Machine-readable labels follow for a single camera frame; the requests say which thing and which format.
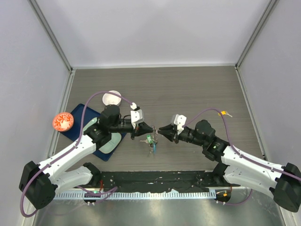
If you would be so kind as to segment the blue keyring with keys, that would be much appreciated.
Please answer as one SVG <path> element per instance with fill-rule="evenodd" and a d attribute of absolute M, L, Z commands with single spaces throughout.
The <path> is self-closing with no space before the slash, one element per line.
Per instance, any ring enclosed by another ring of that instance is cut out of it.
<path fill-rule="evenodd" d="M 140 142 L 146 143 L 148 146 L 148 157 L 156 153 L 158 145 L 158 131 L 155 126 L 152 126 L 152 129 L 153 131 L 145 139 L 140 140 Z"/>

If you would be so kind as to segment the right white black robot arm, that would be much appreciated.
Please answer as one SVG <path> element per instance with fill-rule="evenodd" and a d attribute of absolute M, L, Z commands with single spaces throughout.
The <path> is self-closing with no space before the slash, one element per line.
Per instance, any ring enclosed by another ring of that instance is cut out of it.
<path fill-rule="evenodd" d="M 285 210 L 299 211 L 301 172 L 296 165 L 283 166 L 243 152 L 217 137 L 206 120 L 199 121 L 194 129 L 170 124 L 159 128 L 158 133 L 174 143 L 183 141 L 201 146 L 203 155 L 218 163 L 212 174 L 216 185 L 245 186 L 271 197 Z"/>

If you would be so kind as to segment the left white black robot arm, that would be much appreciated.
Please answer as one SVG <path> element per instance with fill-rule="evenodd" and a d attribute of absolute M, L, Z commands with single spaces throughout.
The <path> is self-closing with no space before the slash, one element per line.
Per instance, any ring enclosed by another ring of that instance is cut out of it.
<path fill-rule="evenodd" d="M 72 187 L 97 187 L 101 173 L 93 164 L 85 163 L 73 171 L 68 168 L 106 146 L 113 134 L 129 133 L 134 139 L 152 132 L 153 128 L 144 122 L 140 108 L 132 110 L 129 119 L 123 119 L 118 106 L 106 106 L 94 124 L 81 130 L 79 138 L 67 148 L 40 163 L 30 161 L 24 166 L 19 184 L 21 198 L 27 198 L 35 209 L 40 210 L 51 203 L 56 194 Z"/>

